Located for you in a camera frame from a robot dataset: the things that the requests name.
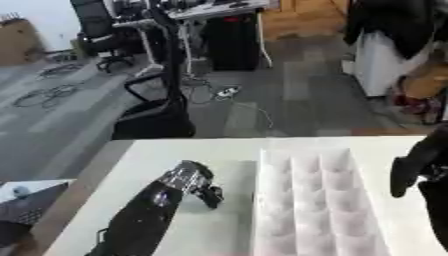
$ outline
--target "white wall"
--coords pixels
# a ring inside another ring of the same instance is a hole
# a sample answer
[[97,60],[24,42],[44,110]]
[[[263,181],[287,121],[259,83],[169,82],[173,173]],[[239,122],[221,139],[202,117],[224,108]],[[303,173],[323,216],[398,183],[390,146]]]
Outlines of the white wall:
[[46,51],[71,49],[70,40],[80,31],[70,0],[0,0],[0,14],[8,12],[17,12],[34,25]]

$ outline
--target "wire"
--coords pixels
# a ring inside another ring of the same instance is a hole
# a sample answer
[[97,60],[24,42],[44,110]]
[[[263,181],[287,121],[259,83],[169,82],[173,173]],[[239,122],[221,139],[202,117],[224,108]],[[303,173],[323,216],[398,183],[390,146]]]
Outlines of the wire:
[[71,64],[64,64],[53,68],[48,68],[43,70],[39,76],[42,78],[52,78],[57,76],[66,75],[69,73],[72,73],[81,67],[83,67],[84,64],[80,63],[71,63]]
[[79,91],[75,85],[59,85],[50,89],[40,89],[31,91],[16,99],[12,106],[18,108],[28,108],[41,106],[42,108],[51,108],[56,106],[60,99],[67,98]]
[[272,121],[272,118],[270,117],[268,111],[266,111],[266,110],[264,110],[264,109],[262,109],[262,108],[259,108],[259,107],[251,106],[251,105],[249,105],[249,104],[245,104],[245,103],[237,102],[237,101],[235,101],[233,98],[230,98],[229,100],[230,100],[231,102],[233,102],[233,104],[235,104],[235,105],[238,105],[238,106],[242,106],[242,107],[246,107],[246,108],[250,108],[250,109],[253,109],[253,110],[260,111],[261,113],[264,114],[266,120],[267,120],[268,123],[269,123],[269,125],[268,125],[268,129],[272,129],[272,128],[274,127],[274,121]]
[[[188,101],[192,104],[204,105],[204,104],[208,104],[213,101],[216,101],[216,102],[230,101],[235,105],[250,108],[250,109],[253,109],[253,110],[263,113],[263,115],[265,116],[266,120],[269,123],[268,129],[272,129],[274,127],[274,121],[272,121],[272,118],[270,117],[270,114],[268,111],[266,111],[262,108],[259,108],[259,107],[253,107],[249,104],[237,102],[237,101],[235,101],[234,97],[226,97],[226,98],[216,97],[215,93],[213,92],[213,87],[212,87],[211,83],[203,77],[194,77],[194,76],[187,75],[187,76],[184,76],[183,82],[184,82],[184,84],[187,84],[186,86],[184,86],[184,88],[188,88],[190,90],[190,93],[187,96],[187,98],[188,98]],[[194,100],[195,91],[199,87],[206,87],[208,89],[208,93],[210,94],[209,99],[202,101],[202,102],[197,102]]]
[[[184,84],[183,89],[190,90],[187,95],[187,99],[190,103],[195,104],[195,105],[205,105],[205,104],[209,104],[210,102],[213,102],[215,100],[215,93],[213,92],[213,87],[207,79],[205,79],[203,77],[195,77],[192,75],[184,75],[184,77],[182,78],[182,83]],[[197,90],[197,88],[200,88],[200,87],[207,88],[208,93],[210,95],[207,100],[196,101],[194,99],[196,90]]]

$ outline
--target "desk leg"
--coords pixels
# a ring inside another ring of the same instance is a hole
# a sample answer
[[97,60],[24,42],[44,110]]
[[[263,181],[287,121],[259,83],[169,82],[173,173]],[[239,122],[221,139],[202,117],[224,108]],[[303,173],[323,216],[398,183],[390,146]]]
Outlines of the desk leg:
[[185,21],[180,25],[180,37],[184,43],[185,53],[187,55],[187,75],[192,75],[192,57],[191,57],[191,47],[188,41],[188,21]]
[[146,35],[146,31],[144,29],[139,28],[138,33],[140,34],[140,38],[142,39],[143,47],[145,48],[146,55],[148,56],[149,64],[146,68],[144,68],[143,70],[138,72],[135,75],[136,77],[140,77],[140,76],[144,75],[145,73],[148,73],[151,70],[161,70],[163,68],[162,65],[157,64],[156,61],[154,60],[154,56],[152,55],[151,47],[149,46],[149,40],[148,40],[148,36]]
[[268,67],[272,68],[272,59],[266,51],[264,34],[263,34],[263,20],[261,19],[261,12],[257,12],[257,27],[258,27],[258,42],[260,43],[260,50],[268,63]]

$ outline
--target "black computer tower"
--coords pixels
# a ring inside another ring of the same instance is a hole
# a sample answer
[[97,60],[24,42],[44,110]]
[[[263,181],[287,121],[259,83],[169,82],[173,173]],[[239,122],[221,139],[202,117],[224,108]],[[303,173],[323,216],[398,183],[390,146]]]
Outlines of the black computer tower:
[[204,29],[204,40],[214,70],[257,68],[260,46],[256,14],[210,19]]

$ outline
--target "white egg tray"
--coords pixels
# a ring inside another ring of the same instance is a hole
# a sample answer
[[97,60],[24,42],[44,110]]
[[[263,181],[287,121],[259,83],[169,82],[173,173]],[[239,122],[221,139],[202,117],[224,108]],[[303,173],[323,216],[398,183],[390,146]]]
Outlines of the white egg tray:
[[254,256],[389,256],[348,149],[263,151]]

